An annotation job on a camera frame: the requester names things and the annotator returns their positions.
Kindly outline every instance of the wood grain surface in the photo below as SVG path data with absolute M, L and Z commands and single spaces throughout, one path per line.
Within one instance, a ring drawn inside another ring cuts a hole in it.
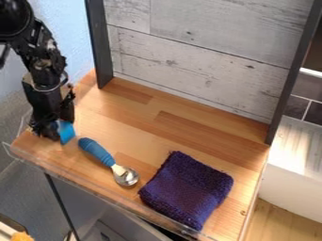
M 201 233 L 191 235 L 237 240 L 266 162 L 267 125 L 119 78 L 103 89 L 94 84 L 90 72 L 77 86 L 82 93 L 74 124 L 77 138 L 95 139 L 119 164 L 135 169 L 141 176 L 135 187 L 117 185 L 109 169 L 78 149 L 77 138 L 61 146 L 25 131 L 11 150 L 30 164 L 176 232 L 183 227 L 145 206 L 137 192 L 170 152 L 189 154 L 234 178 L 229 197 Z
M 245 241 L 322 241 L 322 224 L 257 200 Z
M 269 122 L 287 70 L 119 28 L 123 74 Z

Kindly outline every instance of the gray wooden wall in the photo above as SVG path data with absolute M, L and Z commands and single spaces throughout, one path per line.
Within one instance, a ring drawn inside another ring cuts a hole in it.
M 105 0 L 117 76 L 270 122 L 313 0 Z

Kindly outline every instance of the purple towel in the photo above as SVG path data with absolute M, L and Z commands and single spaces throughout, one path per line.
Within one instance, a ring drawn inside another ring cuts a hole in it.
M 232 186 L 231 176 L 173 152 L 138 194 L 157 212 L 200 231 Z

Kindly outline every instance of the wooden table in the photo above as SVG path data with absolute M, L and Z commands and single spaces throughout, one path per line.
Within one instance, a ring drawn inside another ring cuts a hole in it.
M 119 78 L 97 89 L 94 72 L 76 89 L 77 134 L 97 140 L 119 164 L 137 170 L 139 183 L 132 189 L 117 185 L 109 169 L 78 149 L 76 138 L 61 146 L 26 130 L 11 145 L 16 155 L 159 226 L 185 233 L 183 226 L 145 206 L 137 192 L 169 152 L 187 153 L 234 178 L 229 197 L 201 233 L 190 235 L 238 240 L 266 163 L 266 124 Z

